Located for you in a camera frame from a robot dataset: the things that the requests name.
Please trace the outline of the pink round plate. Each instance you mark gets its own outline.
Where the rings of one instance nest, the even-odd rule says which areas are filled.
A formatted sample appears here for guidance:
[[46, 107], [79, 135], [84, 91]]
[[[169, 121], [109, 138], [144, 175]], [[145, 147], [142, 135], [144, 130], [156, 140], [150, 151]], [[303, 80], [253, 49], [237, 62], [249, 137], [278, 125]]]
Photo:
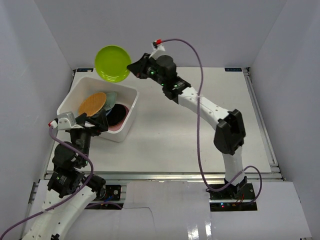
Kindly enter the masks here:
[[116, 126], [108, 126], [108, 131], [109, 132], [115, 132], [115, 131], [118, 131], [121, 127], [122, 127], [122, 125], [125, 123], [125, 121], [127, 120], [127, 118], [128, 118], [128, 114], [129, 114], [129, 109], [127, 108], [127, 106], [125, 106], [126, 107], [126, 116], [125, 116], [125, 118], [124, 118], [124, 120], [122, 120], [118, 125], [116, 125]]

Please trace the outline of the black round plate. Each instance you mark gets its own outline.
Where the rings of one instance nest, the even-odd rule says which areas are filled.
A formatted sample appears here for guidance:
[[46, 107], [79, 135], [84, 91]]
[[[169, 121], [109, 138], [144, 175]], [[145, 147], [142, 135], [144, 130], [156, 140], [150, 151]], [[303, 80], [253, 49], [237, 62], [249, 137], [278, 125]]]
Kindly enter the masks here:
[[127, 114], [127, 108], [122, 104], [115, 104], [112, 111], [107, 118], [108, 125], [110, 127], [118, 125], [122, 120], [125, 119]]

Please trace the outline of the woven bamboo round plate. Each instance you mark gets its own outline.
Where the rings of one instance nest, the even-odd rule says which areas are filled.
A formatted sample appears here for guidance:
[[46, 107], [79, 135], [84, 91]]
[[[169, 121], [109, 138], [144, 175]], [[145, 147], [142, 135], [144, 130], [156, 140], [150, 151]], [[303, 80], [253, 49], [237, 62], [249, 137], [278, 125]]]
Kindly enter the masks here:
[[107, 95], [104, 92], [97, 92], [87, 97], [79, 106], [78, 114], [86, 114], [88, 117], [92, 117], [98, 113], [105, 105]]

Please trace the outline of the celadon divided oval plate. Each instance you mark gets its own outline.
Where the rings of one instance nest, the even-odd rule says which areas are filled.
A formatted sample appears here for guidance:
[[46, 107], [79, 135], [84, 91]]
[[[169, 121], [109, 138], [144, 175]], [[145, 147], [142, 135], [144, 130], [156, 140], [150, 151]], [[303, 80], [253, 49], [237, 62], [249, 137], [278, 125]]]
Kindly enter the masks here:
[[103, 105], [103, 109], [105, 111], [109, 111], [115, 106], [118, 94], [117, 92], [113, 91], [113, 92], [107, 92], [105, 95], [106, 95], [106, 101]]

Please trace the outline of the lime green round plate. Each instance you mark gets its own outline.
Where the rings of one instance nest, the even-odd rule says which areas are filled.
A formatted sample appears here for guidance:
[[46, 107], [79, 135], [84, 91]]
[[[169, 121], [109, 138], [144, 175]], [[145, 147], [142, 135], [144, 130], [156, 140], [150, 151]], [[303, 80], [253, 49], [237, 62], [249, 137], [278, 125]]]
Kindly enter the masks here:
[[95, 56], [94, 65], [101, 79], [110, 83], [119, 83], [127, 78], [132, 63], [130, 55], [118, 45], [107, 45]]

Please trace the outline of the white plastic bin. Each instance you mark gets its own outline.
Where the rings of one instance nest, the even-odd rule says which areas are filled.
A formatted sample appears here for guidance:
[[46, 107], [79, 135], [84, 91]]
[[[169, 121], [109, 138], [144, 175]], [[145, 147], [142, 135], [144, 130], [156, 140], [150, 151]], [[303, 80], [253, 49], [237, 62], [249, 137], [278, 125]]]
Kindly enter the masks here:
[[139, 92], [129, 86], [110, 83], [104, 80], [83, 77], [76, 82], [57, 109], [57, 114], [72, 112], [75, 117], [79, 115], [81, 103], [89, 96], [103, 92], [116, 93], [115, 105], [106, 111], [108, 131], [102, 132], [100, 137], [114, 142], [122, 142], [136, 117]]

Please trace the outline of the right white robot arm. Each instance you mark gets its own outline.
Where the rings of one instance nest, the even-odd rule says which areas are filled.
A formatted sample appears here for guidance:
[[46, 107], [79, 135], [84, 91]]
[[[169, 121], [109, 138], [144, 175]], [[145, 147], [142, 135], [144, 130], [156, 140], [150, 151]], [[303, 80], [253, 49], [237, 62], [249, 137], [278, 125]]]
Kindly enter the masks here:
[[190, 83], [177, 73], [177, 66], [172, 57], [161, 55], [157, 59], [145, 53], [127, 69], [139, 79], [150, 78], [162, 86], [164, 95], [180, 106], [197, 114], [215, 131], [213, 144], [222, 154], [225, 177], [224, 186], [212, 188], [212, 192], [226, 192], [236, 200], [244, 193], [247, 177], [243, 170], [242, 146], [246, 136], [242, 113], [222, 108], [205, 97], [201, 97]]

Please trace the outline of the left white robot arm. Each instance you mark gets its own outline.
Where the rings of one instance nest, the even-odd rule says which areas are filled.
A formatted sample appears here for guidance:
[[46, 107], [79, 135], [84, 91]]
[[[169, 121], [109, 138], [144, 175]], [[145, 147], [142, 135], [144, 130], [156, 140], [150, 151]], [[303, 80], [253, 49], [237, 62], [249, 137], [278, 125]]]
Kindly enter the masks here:
[[64, 112], [49, 123], [49, 134], [58, 143], [52, 159], [53, 173], [42, 210], [23, 239], [63, 240], [86, 206], [105, 196], [106, 181], [92, 169], [88, 176], [80, 170], [93, 166], [89, 160], [91, 138], [108, 128], [105, 110], [94, 117]]

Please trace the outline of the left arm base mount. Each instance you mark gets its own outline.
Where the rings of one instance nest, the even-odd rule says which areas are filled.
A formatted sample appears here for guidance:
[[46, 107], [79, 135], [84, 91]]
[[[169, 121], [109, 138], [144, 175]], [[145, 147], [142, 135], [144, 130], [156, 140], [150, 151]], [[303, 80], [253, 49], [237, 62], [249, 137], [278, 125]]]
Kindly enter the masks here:
[[104, 178], [93, 175], [86, 186], [96, 193], [96, 198], [93, 200], [93, 203], [90, 203], [86, 209], [106, 210], [118, 208], [110, 202], [117, 202], [121, 199], [121, 185], [107, 184]]

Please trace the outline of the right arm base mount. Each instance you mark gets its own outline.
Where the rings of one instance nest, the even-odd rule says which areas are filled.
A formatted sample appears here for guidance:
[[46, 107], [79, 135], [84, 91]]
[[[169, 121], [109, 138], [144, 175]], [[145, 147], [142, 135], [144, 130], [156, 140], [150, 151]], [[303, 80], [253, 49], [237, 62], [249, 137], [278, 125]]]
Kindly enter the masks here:
[[250, 212], [258, 210], [256, 202], [249, 204], [256, 197], [251, 183], [247, 183], [237, 195], [233, 195], [226, 189], [213, 192], [207, 188], [206, 192], [209, 193], [211, 212]]

